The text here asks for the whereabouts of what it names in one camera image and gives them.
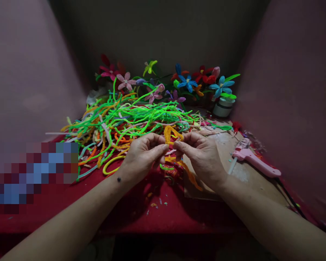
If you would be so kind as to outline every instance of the forearm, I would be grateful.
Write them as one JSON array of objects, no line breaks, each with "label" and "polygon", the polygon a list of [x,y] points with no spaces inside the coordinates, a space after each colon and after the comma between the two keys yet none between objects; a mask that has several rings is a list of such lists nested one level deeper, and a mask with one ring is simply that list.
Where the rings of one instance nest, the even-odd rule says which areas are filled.
[{"label": "forearm", "polygon": [[49,220],[7,253],[2,260],[72,260],[131,188],[115,173]]},{"label": "forearm", "polygon": [[218,194],[252,235],[281,260],[326,260],[326,233],[233,176]]}]

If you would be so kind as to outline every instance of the white container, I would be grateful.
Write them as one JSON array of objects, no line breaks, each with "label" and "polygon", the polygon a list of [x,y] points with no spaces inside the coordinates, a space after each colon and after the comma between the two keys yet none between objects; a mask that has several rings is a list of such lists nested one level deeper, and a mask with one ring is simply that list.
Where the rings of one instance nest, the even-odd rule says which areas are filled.
[{"label": "white container", "polygon": [[233,108],[235,100],[225,100],[220,98],[218,103],[215,104],[213,113],[218,117],[227,117]]}]

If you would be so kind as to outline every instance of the pixelated area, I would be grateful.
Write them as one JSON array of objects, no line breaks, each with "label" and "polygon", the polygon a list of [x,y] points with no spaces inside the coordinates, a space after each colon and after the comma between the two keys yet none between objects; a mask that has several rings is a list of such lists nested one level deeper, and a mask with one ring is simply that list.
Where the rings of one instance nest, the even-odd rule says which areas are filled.
[{"label": "pixelated area", "polygon": [[0,162],[0,214],[19,214],[19,205],[33,204],[42,185],[71,184],[78,177],[78,144],[27,144],[26,153]]}]

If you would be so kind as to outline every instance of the hot glue gun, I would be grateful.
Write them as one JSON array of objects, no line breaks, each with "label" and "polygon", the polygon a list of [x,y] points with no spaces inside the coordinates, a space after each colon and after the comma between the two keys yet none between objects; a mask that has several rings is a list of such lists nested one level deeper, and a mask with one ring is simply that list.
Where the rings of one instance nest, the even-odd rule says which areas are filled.
[{"label": "hot glue gun", "polygon": [[256,157],[256,155],[250,149],[250,143],[251,141],[248,138],[244,138],[242,141],[238,142],[235,151],[232,153],[234,159],[232,161],[231,167],[229,168],[228,174],[232,173],[237,160],[247,160],[249,163],[251,163],[251,165],[253,165],[269,178],[276,178],[281,176],[281,172],[279,170],[273,169],[258,157]]}]

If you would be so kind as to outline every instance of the hand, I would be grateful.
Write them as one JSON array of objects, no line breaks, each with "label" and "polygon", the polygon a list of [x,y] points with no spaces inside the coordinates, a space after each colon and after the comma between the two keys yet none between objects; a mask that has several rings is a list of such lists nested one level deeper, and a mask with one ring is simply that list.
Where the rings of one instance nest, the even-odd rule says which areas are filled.
[{"label": "hand", "polygon": [[133,182],[133,186],[139,183],[150,171],[152,165],[156,169],[158,165],[165,163],[165,154],[169,145],[165,139],[155,133],[146,134],[130,145],[127,156],[117,172],[128,175],[126,178]]},{"label": "hand", "polygon": [[183,142],[175,141],[173,145],[176,160],[181,160],[186,154],[197,176],[209,188],[217,191],[226,182],[228,174],[221,163],[215,141],[196,132],[188,132],[183,136]]}]

